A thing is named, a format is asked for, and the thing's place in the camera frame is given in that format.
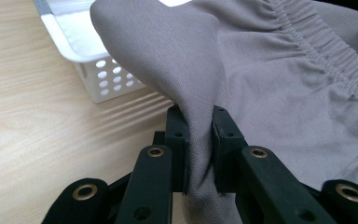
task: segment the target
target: wooden table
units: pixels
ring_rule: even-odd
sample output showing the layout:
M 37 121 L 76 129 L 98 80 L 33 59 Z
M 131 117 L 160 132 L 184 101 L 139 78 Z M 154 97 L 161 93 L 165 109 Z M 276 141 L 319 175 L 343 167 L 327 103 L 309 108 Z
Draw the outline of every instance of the wooden table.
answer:
M 170 105 L 148 88 L 94 104 L 33 1 L 0 1 L 0 223 L 40 223 L 74 181 L 129 173 Z

